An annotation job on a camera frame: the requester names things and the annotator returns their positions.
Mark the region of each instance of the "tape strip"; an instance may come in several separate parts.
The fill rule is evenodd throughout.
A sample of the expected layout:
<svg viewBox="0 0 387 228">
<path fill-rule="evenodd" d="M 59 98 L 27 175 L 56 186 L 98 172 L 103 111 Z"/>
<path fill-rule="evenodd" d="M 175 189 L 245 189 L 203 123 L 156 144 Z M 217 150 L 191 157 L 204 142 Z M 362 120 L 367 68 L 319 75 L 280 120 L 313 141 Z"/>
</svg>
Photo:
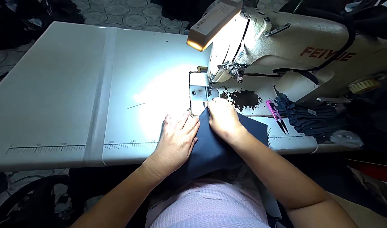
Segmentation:
<svg viewBox="0 0 387 228">
<path fill-rule="evenodd" d="M 84 154 L 84 164 L 86 166 L 105 166 L 102 153 L 106 132 L 107 110 L 109 108 L 117 31 L 118 29 L 114 27 L 108 27 L 106 29 L 102 66 L 96 86 L 91 125 L 89 127 L 88 141 Z"/>
</svg>

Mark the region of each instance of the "pink thread snips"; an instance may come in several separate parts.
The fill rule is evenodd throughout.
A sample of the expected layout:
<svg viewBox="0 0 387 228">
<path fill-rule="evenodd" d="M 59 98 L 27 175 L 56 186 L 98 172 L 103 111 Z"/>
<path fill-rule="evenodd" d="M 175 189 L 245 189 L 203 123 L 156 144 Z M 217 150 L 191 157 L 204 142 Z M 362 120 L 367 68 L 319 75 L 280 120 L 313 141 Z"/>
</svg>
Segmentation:
<svg viewBox="0 0 387 228">
<path fill-rule="evenodd" d="M 283 122 L 283 119 L 281 117 L 281 115 L 279 115 L 279 112 L 278 112 L 278 109 L 277 107 L 275 106 L 275 104 L 271 101 L 271 100 L 267 100 L 266 101 L 266 104 L 272 114 L 272 116 L 274 117 L 274 119 L 277 121 L 279 127 L 282 129 L 282 131 L 286 134 L 286 132 L 289 134 L 289 131 L 288 129 L 286 128 L 285 126 L 285 123 Z"/>
</svg>

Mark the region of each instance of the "forearm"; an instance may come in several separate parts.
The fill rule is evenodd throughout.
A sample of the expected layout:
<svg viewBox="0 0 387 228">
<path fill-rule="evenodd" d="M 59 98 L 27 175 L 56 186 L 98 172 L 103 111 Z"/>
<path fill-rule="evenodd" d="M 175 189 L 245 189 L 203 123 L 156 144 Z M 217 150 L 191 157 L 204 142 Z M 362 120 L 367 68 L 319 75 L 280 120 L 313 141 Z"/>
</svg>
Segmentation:
<svg viewBox="0 0 387 228">
<path fill-rule="evenodd" d="M 144 162 L 82 215 L 73 228 L 124 228 L 147 195 L 161 182 Z"/>
<path fill-rule="evenodd" d="M 247 130 L 242 128 L 240 135 L 241 137 L 230 142 L 232 148 L 288 210 L 330 199 L 328 193 L 318 184 Z"/>
</svg>

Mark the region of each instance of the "right hand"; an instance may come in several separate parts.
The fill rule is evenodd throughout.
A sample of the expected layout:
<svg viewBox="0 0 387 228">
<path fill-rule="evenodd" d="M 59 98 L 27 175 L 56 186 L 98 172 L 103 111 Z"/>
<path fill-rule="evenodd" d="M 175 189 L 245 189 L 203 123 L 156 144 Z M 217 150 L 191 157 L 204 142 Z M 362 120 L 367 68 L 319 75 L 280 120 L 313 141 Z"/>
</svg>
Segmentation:
<svg viewBox="0 0 387 228">
<path fill-rule="evenodd" d="M 238 119 L 234 106 L 226 99 L 213 98 L 208 102 L 208 108 L 211 128 L 226 143 L 231 144 L 238 139 L 242 131 L 247 131 Z"/>
</svg>

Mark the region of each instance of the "tiled floor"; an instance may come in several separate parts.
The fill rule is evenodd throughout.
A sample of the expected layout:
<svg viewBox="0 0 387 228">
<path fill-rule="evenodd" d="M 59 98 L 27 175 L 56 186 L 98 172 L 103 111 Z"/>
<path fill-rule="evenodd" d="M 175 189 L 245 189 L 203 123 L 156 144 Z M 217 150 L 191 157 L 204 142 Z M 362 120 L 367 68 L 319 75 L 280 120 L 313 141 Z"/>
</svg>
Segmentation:
<svg viewBox="0 0 387 228">
<path fill-rule="evenodd" d="M 73 0 L 85 17 L 85 23 L 162 33 L 187 34 L 188 22 L 171 21 L 161 15 L 161 6 L 150 0 Z M 287 0 L 260 0 L 259 9 L 278 10 Z M 15 49 L 0 50 L 0 75 L 10 71 L 34 41 Z M 8 189 L 0 194 L 0 205 L 24 185 L 50 175 L 67 174 L 68 169 L 7 173 Z"/>
</svg>

